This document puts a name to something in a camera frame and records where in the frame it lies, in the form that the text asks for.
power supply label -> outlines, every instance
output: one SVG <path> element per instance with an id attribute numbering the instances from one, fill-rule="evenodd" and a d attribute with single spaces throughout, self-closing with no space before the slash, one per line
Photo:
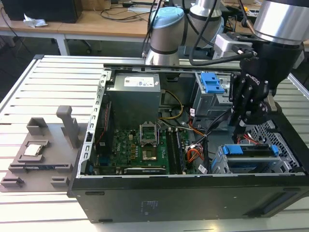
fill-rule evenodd
<path id="1" fill-rule="evenodd" d="M 155 87 L 153 77 L 127 76 L 125 78 L 126 87 Z"/>

blue plastic clip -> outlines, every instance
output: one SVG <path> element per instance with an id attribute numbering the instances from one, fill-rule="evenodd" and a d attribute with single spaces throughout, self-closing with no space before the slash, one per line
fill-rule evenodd
<path id="1" fill-rule="evenodd" d="M 222 151 L 223 151 L 223 154 L 225 155 L 228 154 L 228 149 L 225 146 L 222 147 Z"/>
<path id="2" fill-rule="evenodd" d="M 228 149 L 230 155 L 243 154 L 240 145 L 225 145 L 225 147 Z"/>
<path id="3" fill-rule="evenodd" d="M 275 156 L 279 155 L 279 149 L 276 145 L 271 146 L 272 151 L 274 152 Z"/>
<path id="4" fill-rule="evenodd" d="M 202 72 L 201 81 L 205 86 L 206 93 L 224 93 L 225 90 L 221 87 L 220 81 L 213 72 Z"/>

computer case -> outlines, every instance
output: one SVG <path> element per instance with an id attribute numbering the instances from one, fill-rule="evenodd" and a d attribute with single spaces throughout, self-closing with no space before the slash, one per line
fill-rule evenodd
<path id="1" fill-rule="evenodd" d="M 46 21 L 76 23 L 82 14 L 81 0 L 2 0 L 11 20 L 24 20 L 24 14 Z"/>

red wire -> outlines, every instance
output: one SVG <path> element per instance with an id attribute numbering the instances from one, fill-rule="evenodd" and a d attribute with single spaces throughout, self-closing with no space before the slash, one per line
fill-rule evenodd
<path id="1" fill-rule="evenodd" d="M 251 138 L 249 138 L 246 134 L 243 136 L 245 139 L 253 142 L 254 144 L 258 144 L 256 141 L 252 140 Z"/>
<path id="2" fill-rule="evenodd" d="M 100 142 L 101 138 L 104 135 L 104 132 L 106 131 L 106 123 L 107 123 L 107 112 L 108 112 L 108 104 L 106 105 L 106 111 L 105 111 L 105 123 L 104 123 L 104 130 L 100 136 L 100 138 L 97 140 L 96 145 L 98 145 L 98 143 Z"/>

robotic arm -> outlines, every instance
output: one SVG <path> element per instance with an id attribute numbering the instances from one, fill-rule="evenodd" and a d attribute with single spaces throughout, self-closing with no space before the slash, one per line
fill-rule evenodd
<path id="1" fill-rule="evenodd" d="M 288 77 L 304 50 L 303 41 L 309 39 L 309 1 L 265 0 L 254 33 L 250 38 L 226 35 L 225 43 L 251 43 L 257 53 L 241 60 L 241 72 L 231 76 L 230 125 L 236 126 L 235 133 L 242 133 L 246 125 L 264 123 L 278 110 L 273 100 L 277 86 Z"/>
<path id="2" fill-rule="evenodd" d="M 197 0 L 190 8 L 188 18 L 201 33 L 214 7 L 203 37 L 209 41 L 216 37 L 215 60 L 200 65 L 232 61 L 235 51 L 238 54 L 245 50 L 254 53 L 254 56 L 248 58 L 242 54 L 244 59 L 240 61 L 241 72 L 231 76 L 230 125 L 236 126 L 236 133 L 241 133 L 246 125 L 264 123 L 267 115 L 277 110 L 273 100 L 277 86 L 287 78 L 304 50 L 303 41 L 309 39 L 309 0 L 264 0 L 254 28 L 248 25 L 254 32 L 249 37 L 237 33 L 217 35 L 223 26 L 219 6 L 219 0 Z M 197 41 L 197 33 L 188 26 L 181 8 L 160 9 L 154 20 L 146 64 L 179 65 L 178 46 L 193 46 Z M 206 44 L 200 40 L 198 46 Z"/>
<path id="3" fill-rule="evenodd" d="M 200 33 L 215 2 L 215 0 L 197 0 L 196 4 L 190 8 L 188 16 L 184 15 L 183 9 L 178 7 L 159 9 L 154 19 L 146 64 L 178 66 L 178 47 L 180 45 L 192 47 L 197 40 L 197 33 L 194 32 L 190 23 Z M 214 40 L 217 34 L 223 32 L 224 22 L 219 8 L 220 0 L 217 0 L 207 29 L 203 33 L 203 38 L 207 41 Z M 198 44 L 199 47 L 206 45 L 204 40 L 200 40 Z"/>

